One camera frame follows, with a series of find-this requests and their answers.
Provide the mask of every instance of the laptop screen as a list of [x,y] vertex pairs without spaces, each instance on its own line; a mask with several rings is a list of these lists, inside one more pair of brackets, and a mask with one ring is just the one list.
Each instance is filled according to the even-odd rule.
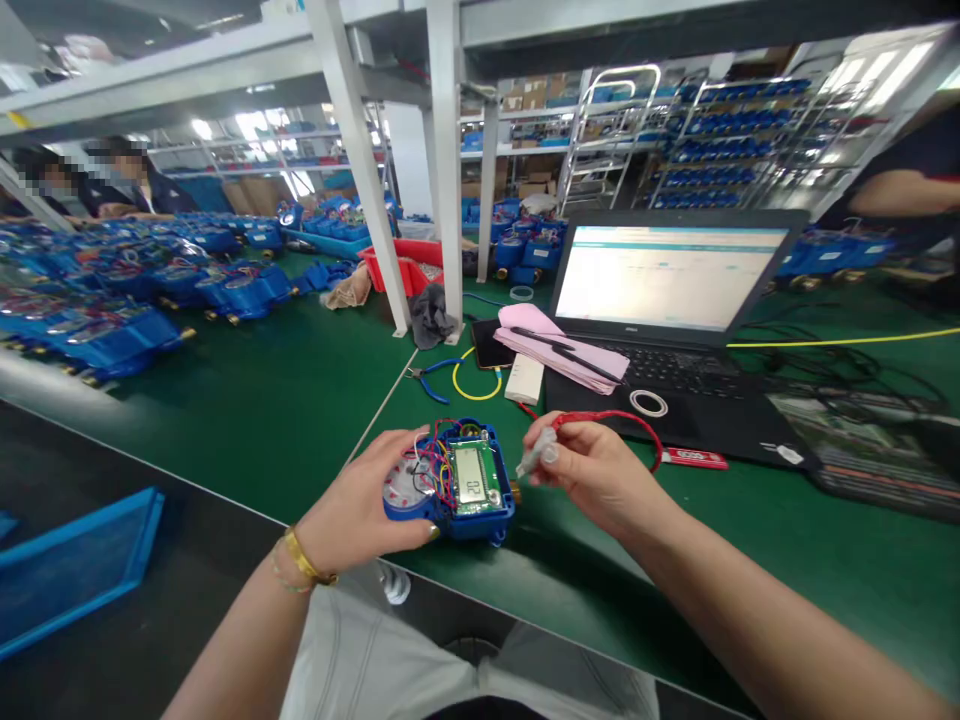
[[556,315],[723,332],[788,233],[579,226]]

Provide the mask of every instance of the pen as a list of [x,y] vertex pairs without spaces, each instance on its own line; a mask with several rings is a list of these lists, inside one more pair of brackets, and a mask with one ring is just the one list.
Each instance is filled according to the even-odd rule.
[[507,328],[507,329],[508,329],[508,330],[512,330],[513,332],[517,333],[518,335],[523,335],[524,337],[528,337],[528,338],[530,338],[531,340],[538,340],[539,342],[546,343],[546,344],[549,345],[549,346],[553,349],[553,351],[554,351],[555,353],[557,353],[557,355],[559,355],[560,357],[566,358],[567,360],[572,360],[573,362],[577,363],[578,365],[582,365],[583,367],[585,367],[585,368],[586,368],[587,370],[589,370],[590,372],[595,372],[595,373],[596,373],[597,375],[599,375],[600,377],[605,378],[605,379],[609,380],[609,381],[612,382],[612,383],[616,383],[617,385],[620,384],[620,378],[618,378],[618,377],[616,377],[616,376],[608,373],[608,372],[607,372],[606,370],[604,370],[603,368],[597,367],[597,366],[594,365],[592,362],[589,362],[589,361],[587,361],[587,360],[584,360],[583,358],[580,358],[580,357],[577,357],[576,355],[574,355],[574,354],[573,354],[573,351],[574,351],[576,348],[574,348],[572,345],[567,345],[567,343],[565,343],[565,342],[560,342],[559,340],[553,340],[552,338],[541,337],[540,335],[537,335],[535,332],[533,332],[533,331],[531,331],[531,330],[527,330],[526,328],[513,327],[513,328]]

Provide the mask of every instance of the green workbench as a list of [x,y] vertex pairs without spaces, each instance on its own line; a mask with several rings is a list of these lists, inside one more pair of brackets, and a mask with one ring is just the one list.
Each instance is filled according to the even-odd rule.
[[[507,300],[497,283],[465,285]],[[548,294],[538,288],[534,301],[545,306]],[[790,316],[792,324],[825,338],[943,327],[869,285],[775,295],[754,315],[806,300],[843,303]],[[472,298],[464,306],[480,317],[496,312]],[[411,359],[412,366],[426,367],[461,355],[469,332],[457,347],[411,358],[412,339],[391,337],[383,296],[335,313],[310,296],[239,328],[206,324],[199,314],[186,318],[184,324],[200,331],[192,345],[109,393],[49,364],[0,351],[0,397],[284,523],[322,493],[361,437],[365,445],[383,430],[473,416],[496,426],[508,467],[520,458],[529,418],[502,395],[466,400],[444,370],[430,383],[451,399],[447,407],[430,400],[415,380],[399,379]],[[923,375],[955,406],[960,403],[957,336],[864,349]],[[486,394],[495,383],[472,358],[459,379],[472,394]],[[906,380],[899,389],[919,392]],[[650,445],[631,445],[649,462]],[[960,701],[960,528],[835,498],[798,473],[746,463],[734,462],[728,472],[665,466],[657,478],[691,514],[761,566]],[[440,541],[391,559],[713,702],[756,714],[626,553],[561,491],[524,486],[522,506],[499,549]]]

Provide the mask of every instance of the fingernail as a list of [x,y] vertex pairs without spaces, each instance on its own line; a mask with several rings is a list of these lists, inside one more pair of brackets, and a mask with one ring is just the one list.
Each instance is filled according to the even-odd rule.
[[560,458],[560,451],[557,450],[557,446],[554,443],[547,445],[543,452],[540,453],[540,459],[545,463],[555,463]]

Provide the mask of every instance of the laptop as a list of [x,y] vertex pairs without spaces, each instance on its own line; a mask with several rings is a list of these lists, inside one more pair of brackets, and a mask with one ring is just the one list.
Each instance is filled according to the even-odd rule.
[[[580,213],[567,229],[551,319],[570,337],[627,356],[610,396],[548,369],[548,410],[624,410],[633,390],[667,403],[644,417],[667,445],[813,468],[803,441],[725,347],[809,221],[799,210]],[[650,410],[649,398],[637,401]],[[628,420],[621,435],[646,439]]]

